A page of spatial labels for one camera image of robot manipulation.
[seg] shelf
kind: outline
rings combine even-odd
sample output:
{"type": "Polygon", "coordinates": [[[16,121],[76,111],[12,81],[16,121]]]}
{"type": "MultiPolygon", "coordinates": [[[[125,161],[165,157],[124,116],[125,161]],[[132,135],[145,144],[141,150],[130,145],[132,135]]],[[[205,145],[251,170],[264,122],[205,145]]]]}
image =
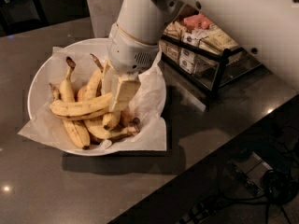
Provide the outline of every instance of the shelf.
{"type": "Polygon", "coordinates": [[[261,64],[248,53],[245,53],[243,48],[234,50],[225,49],[222,55],[216,55],[207,50],[194,47],[190,44],[176,40],[172,37],[163,35],[162,40],[173,45],[178,46],[180,49],[187,49],[195,54],[200,55],[200,62],[197,63],[195,70],[192,74],[185,71],[179,66],[180,49],[178,50],[178,62],[171,60],[163,53],[163,60],[175,68],[180,74],[187,78],[193,85],[198,87],[202,92],[209,97],[215,97],[220,87],[242,77],[246,73],[261,66],[261,64]],[[230,58],[240,52],[243,52],[237,58],[230,58]]]}

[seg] power cord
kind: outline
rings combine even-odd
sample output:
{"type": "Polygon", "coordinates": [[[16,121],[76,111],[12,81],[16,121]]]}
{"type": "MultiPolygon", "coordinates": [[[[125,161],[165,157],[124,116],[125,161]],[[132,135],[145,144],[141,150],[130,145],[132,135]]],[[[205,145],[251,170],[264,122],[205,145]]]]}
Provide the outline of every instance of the power cord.
{"type": "Polygon", "coordinates": [[[283,205],[293,200],[299,190],[299,184],[292,180],[289,175],[285,175],[276,170],[268,170],[262,177],[261,184],[265,197],[268,199],[265,210],[265,223],[269,219],[269,207],[275,204],[280,207],[284,217],[291,224],[291,221],[283,208],[283,205]]]}
{"type": "Polygon", "coordinates": [[[223,210],[229,206],[235,204],[244,204],[244,205],[265,205],[265,223],[268,223],[269,219],[269,208],[271,204],[275,204],[280,207],[284,217],[291,224],[291,221],[283,208],[283,205],[289,203],[293,200],[298,194],[299,184],[292,180],[289,175],[285,175],[276,170],[268,170],[261,179],[261,185],[263,186],[264,195],[254,198],[243,198],[243,199],[235,199],[229,198],[222,194],[220,185],[218,183],[218,195],[216,195],[212,199],[212,203],[208,204],[209,208],[206,208],[203,203],[200,204],[201,208],[195,213],[192,213],[192,216],[187,220],[181,220],[180,224],[189,224],[191,223],[200,223],[208,217],[215,215],[220,210],[223,210]],[[259,200],[265,197],[267,199],[266,202],[251,202],[254,200],[259,200]],[[220,200],[226,200],[229,203],[220,206],[219,208],[215,208],[217,202],[220,200]]]}

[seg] food package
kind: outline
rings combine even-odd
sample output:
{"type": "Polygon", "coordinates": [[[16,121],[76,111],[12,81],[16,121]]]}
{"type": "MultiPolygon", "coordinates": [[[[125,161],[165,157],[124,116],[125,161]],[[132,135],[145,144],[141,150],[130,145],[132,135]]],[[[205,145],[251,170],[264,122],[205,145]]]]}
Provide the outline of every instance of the food package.
{"type": "Polygon", "coordinates": [[[188,72],[189,74],[193,74],[196,63],[195,62],[191,62],[188,61],[186,58],[184,57],[180,57],[179,58],[179,66],[184,69],[186,72],[188,72]]]}
{"type": "Polygon", "coordinates": [[[180,48],[177,45],[174,45],[174,44],[168,42],[166,56],[168,56],[171,60],[173,60],[175,63],[177,63],[178,56],[179,56],[179,50],[180,50],[180,48]]]}
{"type": "Polygon", "coordinates": [[[189,30],[199,28],[208,29],[209,25],[213,24],[213,22],[202,13],[184,18],[183,22],[189,30]]]}
{"type": "Polygon", "coordinates": [[[183,24],[180,24],[178,21],[174,21],[169,23],[165,28],[164,35],[170,36],[176,40],[180,40],[186,31],[187,28],[183,24]]]}
{"type": "Polygon", "coordinates": [[[180,57],[183,57],[185,60],[194,63],[196,60],[196,57],[198,54],[188,50],[188,49],[182,49],[180,52],[180,57]]]}
{"type": "Polygon", "coordinates": [[[198,47],[199,44],[199,38],[196,35],[187,32],[183,36],[182,41],[195,47],[198,47]]]}
{"type": "Polygon", "coordinates": [[[36,73],[28,94],[28,111],[31,120],[18,132],[19,135],[40,144],[55,147],[80,156],[102,156],[122,151],[163,151],[166,150],[166,129],[161,113],[164,109],[166,87],[163,74],[157,65],[161,60],[158,53],[153,66],[139,75],[141,87],[127,111],[139,117],[141,131],[116,143],[103,140],[89,150],[75,147],[69,139],[63,123],[50,112],[52,95],[49,82],[58,85],[64,79],[65,57],[70,56],[77,66],[72,76],[75,89],[85,84],[96,68],[90,53],[103,63],[107,54],[107,39],[91,39],[79,42],[65,49],[55,49],[52,56],[36,73]]]}
{"type": "Polygon", "coordinates": [[[236,49],[240,47],[220,28],[208,31],[208,37],[204,38],[203,41],[219,50],[236,49]]]}

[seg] box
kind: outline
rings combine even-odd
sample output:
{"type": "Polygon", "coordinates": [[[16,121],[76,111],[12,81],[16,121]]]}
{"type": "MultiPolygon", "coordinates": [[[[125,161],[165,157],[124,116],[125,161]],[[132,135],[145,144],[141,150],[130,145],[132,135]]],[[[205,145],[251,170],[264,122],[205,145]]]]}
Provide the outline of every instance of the box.
{"type": "Polygon", "coordinates": [[[166,56],[168,56],[171,60],[177,63],[179,56],[179,47],[171,43],[168,43],[166,56]]]}
{"type": "Polygon", "coordinates": [[[182,37],[182,41],[190,45],[193,45],[195,47],[197,47],[199,44],[198,37],[196,35],[187,32],[185,32],[184,36],[182,37]]]}
{"type": "Polygon", "coordinates": [[[183,57],[185,60],[194,63],[198,55],[188,49],[181,49],[180,56],[183,57]]]}
{"type": "Polygon", "coordinates": [[[195,66],[196,66],[196,63],[188,61],[187,59],[185,59],[184,57],[181,56],[179,58],[179,66],[181,68],[183,68],[189,74],[193,74],[195,66]]]}

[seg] gray countertop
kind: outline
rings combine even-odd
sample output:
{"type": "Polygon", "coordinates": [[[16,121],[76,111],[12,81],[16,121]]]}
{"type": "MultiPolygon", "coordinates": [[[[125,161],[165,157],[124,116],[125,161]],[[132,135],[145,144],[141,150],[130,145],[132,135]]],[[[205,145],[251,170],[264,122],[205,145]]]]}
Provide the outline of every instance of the gray countertop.
{"type": "Polygon", "coordinates": [[[31,81],[52,47],[89,38],[89,18],[0,38],[1,223],[107,223],[296,94],[263,69],[222,88],[203,111],[198,91],[161,64],[171,126],[164,156],[79,157],[17,135],[29,120],[31,81]]]}

